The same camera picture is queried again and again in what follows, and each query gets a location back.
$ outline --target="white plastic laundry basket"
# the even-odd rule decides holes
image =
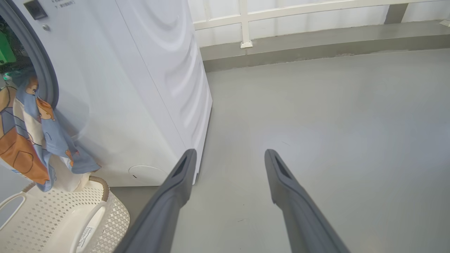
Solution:
[[[41,192],[30,185],[2,203],[22,203],[0,227],[2,253],[110,253],[130,224],[107,183],[91,176],[84,190]]]

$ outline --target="green object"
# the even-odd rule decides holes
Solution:
[[[0,66],[16,61],[16,56],[9,45],[8,38],[4,33],[0,32]]]

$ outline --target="railing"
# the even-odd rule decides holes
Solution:
[[[247,0],[239,0],[239,12],[240,14],[220,17],[209,18],[210,15],[206,14],[207,20],[194,22],[196,30],[202,30],[213,27],[220,27],[232,24],[242,24],[242,43],[241,48],[252,47],[252,41],[250,40],[250,34],[248,31],[248,22],[268,19],[279,18],[285,16],[292,16],[298,14],[306,14],[313,12],[322,12],[339,9],[352,9],[360,7],[371,7],[380,5],[397,5],[397,4],[409,4],[419,2],[435,2],[443,0],[337,0],[328,1],[315,4],[306,5],[294,5],[283,8],[267,9],[263,11],[248,12]]]

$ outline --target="label on basket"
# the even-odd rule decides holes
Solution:
[[[94,232],[94,227],[87,226],[85,228],[85,231],[83,232],[83,235],[81,236],[80,242],[78,243],[79,248],[82,248],[84,243],[86,241],[88,241],[87,239],[88,239],[89,235],[92,234],[92,232]]]

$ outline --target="washing machine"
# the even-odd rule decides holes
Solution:
[[[190,148],[198,174],[212,97],[187,0],[0,0],[0,16],[96,176],[161,185]]]

